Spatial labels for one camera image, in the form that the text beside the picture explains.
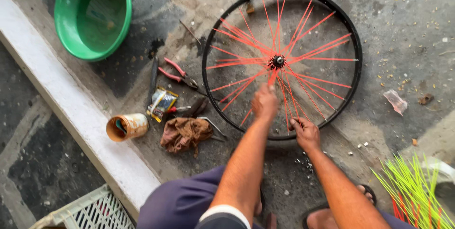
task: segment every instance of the man's right hand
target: man's right hand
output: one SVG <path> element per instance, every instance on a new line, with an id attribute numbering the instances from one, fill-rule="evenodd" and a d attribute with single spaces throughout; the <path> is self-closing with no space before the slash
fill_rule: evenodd
<path id="1" fill-rule="evenodd" d="M 295 130 L 297 144 L 306 152 L 320 150 L 321 139 L 319 137 L 319 128 L 312 122 L 304 118 L 290 119 L 290 130 Z"/>

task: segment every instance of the concrete floor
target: concrete floor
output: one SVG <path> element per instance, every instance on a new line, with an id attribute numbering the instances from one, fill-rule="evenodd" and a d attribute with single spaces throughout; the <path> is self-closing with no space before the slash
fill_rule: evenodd
<path id="1" fill-rule="evenodd" d="M 203 42 L 217 17 L 236 0 L 133 0 L 127 38 L 111 57 L 93 64 L 71 57 L 61 46 L 53 23 L 54 0 L 15 1 L 105 113 L 114 115 L 144 112 L 150 74 L 146 54 L 150 50 L 156 51 L 160 58 L 166 56 L 187 65 L 185 70 L 202 84 L 201 48 L 178 19 L 187 25 L 194 21 L 191 28 Z M 362 40 L 364 66 L 355 103 L 322 130 L 323 147 L 353 181 L 372 185 L 382 197 L 379 206 L 390 210 L 389 198 L 369 169 L 378 169 L 379 159 L 390 157 L 393 152 L 413 150 L 412 139 L 416 138 L 419 148 L 427 155 L 434 154 L 447 163 L 455 162 L 455 152 L 449 151 L 453 150 L 453 140 L 439 144 L 420 141 L 425 137 L 431 139 L 427 135 L 430 131 L 433 139 L 454 131 L 453 125 L 441 126 L 442 121 L 453 116 L 455 107 L 454 71 L 451 70 L 455 69 L 455 56 L 450 52 L 443 54 L 454 46 L 455 27 L 454 22 L 450 22 L 455 13 L 454 0 L 334 1 L 356 25 Z M 398 87 L 404 78 L 409 81 L 400 91 Z M 171 84 L 172 91 L 181 94 L 179 106 L 191 104 L 199 97 L 162 75 L 158 77 L 158 84 Z M 403 116 L 395 113 L 382 96 L 389 89 L 395 89 L 409 103 Z M 432 93 L 435 100 L 427 106 L 417 104 L 417 98 L 427 92 Z M 212 107 L 204 115 L 229 138 L 223 143 L 201 143 L 196 159 L 192 152 L 166 153 L 159 146 L 163 125 L 153 121 L 150 132 L 134 140 L 138 154 L 154 168 L 162 182 L 196 174 L 228 160 L 241 134 L 224 122 Z M 369 147 L 357 149 L 357 145 L 364 142 L 369 142 Z M 314 176 L 307 179 L 308 172 L 296 165 L 296 158 L 302 154 L 294 142 L 270 142 L 269 145 L 264 172 L 268 200 L 265 211 L 273 210 L 277 214 L 279 226 L 295 228 L 305 210 L 324 201 L 323 193 L 317 179 Z M 354 156 L 347 155 L 348 151 L 354 151 Z"/>
<path id="2" fill-rule="evenodd" d="M 26 229 L 105 182 L 0 44 L 0 228 Z"/>

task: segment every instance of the red pliers handle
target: red pliers handle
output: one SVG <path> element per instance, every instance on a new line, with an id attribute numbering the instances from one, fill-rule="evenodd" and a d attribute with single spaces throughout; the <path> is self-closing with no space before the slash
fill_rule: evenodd
<path id="1" fill-rule="evenodd" d="M 166 61 L 167 63 L 170 63 L 173 67 L 175 67 L 175 69 L 177 69 L 177 71 L 180 73 L 181 77 L 178 76 L 178 75 L 172 75 L 168 72 L 166 72 L 164 69 L 162 69 L 161 67 L 158 67 L 158 70 L 160 70 L 160 72 L 162 72 L 166 77 L 170 78 L 170 79 L 173 79 L 173 80 L 176 80 L 177 82 L 180 82 L 180 81 L 183 81 L 185 82 L 188 86 L 192 87 L 192 88 L 195 88 L 197 89 L 197 83 L 195 80 L 189 78 L 187 76 L 187 73 L 182 70 L 177 63 L 171 61 L 170 59 L 168 58 L 164 58 L 164 61 Z"/>

